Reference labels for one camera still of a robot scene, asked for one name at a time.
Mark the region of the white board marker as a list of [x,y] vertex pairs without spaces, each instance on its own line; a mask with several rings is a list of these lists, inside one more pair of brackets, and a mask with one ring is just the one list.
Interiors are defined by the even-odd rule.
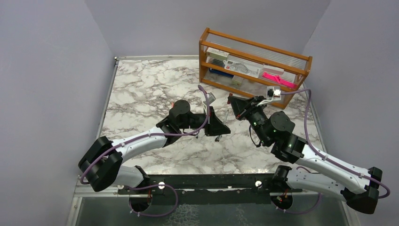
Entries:
[[226,126],[226,121],[227,121],[228,115],[229,115],[229,109],[227,110],[227,112],[226,112],[226,114],[225,114],[225,116],[224,116],[222,126],[220,126],[220,128],[219,128],[219,135],[218,135],[218,136],[216,137],[216,139],[215,139],[216,142],[219,142],[220,139],[222,138],[222,136],[223,136],[224,134],[226,134],[226,130],[227,130],[227,129],[226,129],[226,128],[227,128],[227,126]]

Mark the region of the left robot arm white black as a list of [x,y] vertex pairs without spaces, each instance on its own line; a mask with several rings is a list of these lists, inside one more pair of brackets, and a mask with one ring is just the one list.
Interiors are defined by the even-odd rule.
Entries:
[[187,101],[178,100],[168,116],[146,132],[117,140],[109,140],[106,136],[97,138],[78,163],[83,173],[81,183],[89,184],[95,192],[111,185],[122,185],[143,193],[148,187],[145,172],[140,167],[122,164],[147,151],[171,145],[183,136],[195,135],[201,129],[211,137],[231,132],[212,106],[204,113],[192,113]]

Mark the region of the small cream box lower shelf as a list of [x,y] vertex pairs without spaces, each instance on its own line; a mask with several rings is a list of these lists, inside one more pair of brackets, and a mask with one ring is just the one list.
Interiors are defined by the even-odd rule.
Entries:
[[244,80],[244,78],[242,78],[242,77],[233,76],[231,83],[232,83],[232,85],[239,87],[243,83],[243,80]]

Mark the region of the white printed flat package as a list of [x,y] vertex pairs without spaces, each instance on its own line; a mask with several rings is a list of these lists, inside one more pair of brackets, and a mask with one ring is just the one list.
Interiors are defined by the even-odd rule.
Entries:
[[240,58],[228,58],[223,61],[224,69],[258,78],[262,66]]

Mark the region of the wooden orange shelf rack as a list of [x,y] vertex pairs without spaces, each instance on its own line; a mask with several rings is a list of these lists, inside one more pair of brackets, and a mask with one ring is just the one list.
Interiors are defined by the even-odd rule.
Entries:
[[[223,61],[208,57],[208,47],[219,49],[229,53],[228,58],[240,58],[262,66],[259,77],[253,78],[241,73],[224,69]],[[260,96],[265,93],[266,86],[280,86],[283,91],[290,94],[283,97],[274,105],[279,108],[286,108],[293,98],[293,91],[298,90],[311,72],[313,62],[312,56],[305,56],[288,50],[261,44],[256,41],[240,38],[210,28],[206,28],[199,39],[199,81],[214,87],[240,94],[245,97]],[[270,65],[284,69],[281,78],[293,82],[296,87],[280,85],[272,80],[262,77],[263,66]],[[210,73],[209,68],[223,71],[234,76],[244,78],[241,86],[232,85],[230,78]]]

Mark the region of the pink plastic item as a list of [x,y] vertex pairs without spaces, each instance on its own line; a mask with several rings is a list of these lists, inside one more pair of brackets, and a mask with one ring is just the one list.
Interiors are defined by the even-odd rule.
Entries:
[[281,78],[279,75],[272,75],[272,74],[269,74],[267,72],[264,72],[262,74],[262,77],[266,78],[266,79],[269,79],[269,80],[272,80],[272,81],[274,81],[274,82],[276,82],[276,83],[278,83],[280,85],[289,87],[291,89],[294,89],[296,87],[296,85],[293,82],[289,82],[289,81]]

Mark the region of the blue box lower shelf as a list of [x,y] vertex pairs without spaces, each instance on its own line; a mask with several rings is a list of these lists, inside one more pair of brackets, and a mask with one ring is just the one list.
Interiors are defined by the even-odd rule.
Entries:
[[217,75],[220,75],[220,76],[223,76],[223,77],[226,77],[226,78],[230,78],[230,79],[232,79],[234,77],[234,75],[232,75],[232,74],[229,74],[229,73],[226,73],[226,72],[223,72],[223,71],[219,71],[219,70],[216,70],[216,69],[212,69],[212,68],[209,68],[208,71],[210,73],[217,74]]

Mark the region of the white pink flat box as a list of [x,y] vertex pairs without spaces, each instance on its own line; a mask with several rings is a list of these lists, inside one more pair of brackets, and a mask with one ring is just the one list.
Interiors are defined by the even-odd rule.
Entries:
[[264,65],[263,66],[263,71],[265,73],[273,74],[273,75],[283,75],[284,74],[284,69],[278,68],[275,66],[270,66],[270,65]]

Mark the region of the white box top shelf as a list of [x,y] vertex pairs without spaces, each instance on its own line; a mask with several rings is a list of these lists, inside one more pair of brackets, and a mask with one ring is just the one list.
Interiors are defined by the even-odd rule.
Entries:
[[219,49],[215,49],[215,48],[211,48],[208,47],[206,50],[206,54],[208,57],[211,57],[213,59],[217,59],[217,60],[221,60],[221,61],[226,61],[229,57],[229,53],[219,50]]

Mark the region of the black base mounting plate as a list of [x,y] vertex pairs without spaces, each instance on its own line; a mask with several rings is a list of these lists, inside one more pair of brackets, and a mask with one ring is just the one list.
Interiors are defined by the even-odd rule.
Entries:
[[271,173],[149,175],[139,190],[118,190],[138,204],[270,204],[271,196],[295,193],[273,181]]

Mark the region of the aluminium frame rail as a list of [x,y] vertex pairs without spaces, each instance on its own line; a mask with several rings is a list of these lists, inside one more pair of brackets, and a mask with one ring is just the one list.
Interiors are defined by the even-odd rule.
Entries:
[[143,186],[156,185],[162,190],[166,185],[185,192],[209,191],[228,192],[249,190],[255,193],[282,194],[312,191],[330,197],[344,200],[344,186],[322,174],[312,174],[299,171],[287,181],[277,179],[270,173],[265,174],[179,174],[179,175],[148,175],[143,180]]

